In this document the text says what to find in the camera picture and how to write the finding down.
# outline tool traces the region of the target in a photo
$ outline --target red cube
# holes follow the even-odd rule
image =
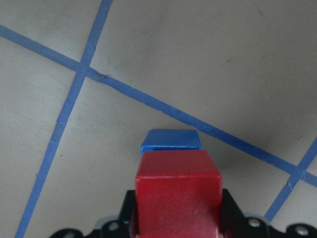
[[[205,150],[145,152],[136,176],[140,238],[218,238],[222,178]]]

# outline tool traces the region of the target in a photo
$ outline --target blue cube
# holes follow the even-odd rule
[[[141,145],[141,154],[153,150],[201,150],[195,130],[150,130]]]

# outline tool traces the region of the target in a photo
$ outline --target metal bolt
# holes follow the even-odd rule
[[[309,234],[307,228],[303,227],[303,226],[295,227],[295,231],[296,231],[297,234],[299,234],[301,236],[307,236]]]
[[[75,238],[75,234],[71,231],[69,231],[67,234],[63,236],[63,238]]]
[[[255,219],[255,218],[250,218],[249,221],[248,221],[249,225],[251,227],[255,227],[255,228],[258,228],[260,227],[261,223],[259,222],[259,220]]]
[[[113,232],[119,228],[118,222],[111,222],[110,225],[108,226],[108,230]]]

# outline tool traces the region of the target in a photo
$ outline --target beige surface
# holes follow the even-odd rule
[[[79,60],[99,3],[2,1],[0,25]],[[317,135],[316,9],[314,1],[114,0],[91,66],[297,165]],[[9,238],[74,72],[3,38],[0,56],[0,237]],[[25,237],[66,226],[88,233],[116,215],[153,128],[191,127],[86,78]],[[242,210],[264,215],[289,175],[200,137]],[[300,182],[272,224],[317,226],[316,192]]]

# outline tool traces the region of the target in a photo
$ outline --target concrete floor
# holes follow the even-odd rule
[[[153,128],[196,128],[244,212],[317,227],[317,3],[114,0],[103,27],[108,2],[0,0],[0,237],[116,215]]]

